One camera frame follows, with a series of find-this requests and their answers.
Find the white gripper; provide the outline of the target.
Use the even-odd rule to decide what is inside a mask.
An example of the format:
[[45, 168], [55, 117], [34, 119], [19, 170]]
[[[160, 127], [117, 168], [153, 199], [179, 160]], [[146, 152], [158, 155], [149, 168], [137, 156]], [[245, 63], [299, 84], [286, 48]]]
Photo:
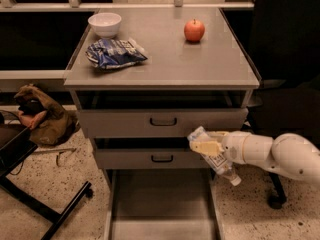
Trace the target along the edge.
[[243, 146], [249, 136], [248, 132], [209, 131], [208, 135], [216, 141], [191, 141], [189, 143], [190, 149], [199, 154], [212, 157], [217, 157], [223, 153], [225, 158], [231, 162], [237, 164], [245, 163]]

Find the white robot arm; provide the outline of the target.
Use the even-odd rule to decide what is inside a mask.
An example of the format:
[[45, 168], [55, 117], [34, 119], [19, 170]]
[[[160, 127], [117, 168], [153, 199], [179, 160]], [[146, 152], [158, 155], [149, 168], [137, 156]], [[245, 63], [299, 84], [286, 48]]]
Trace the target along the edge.
[[300, 135], [286, 133], [273, 139], [244, 131], [207, 132], [199, 127], [188, 140], [190, 149], [220, 175], [233, 163], [249, 164], [320, 187], [320, 151]]

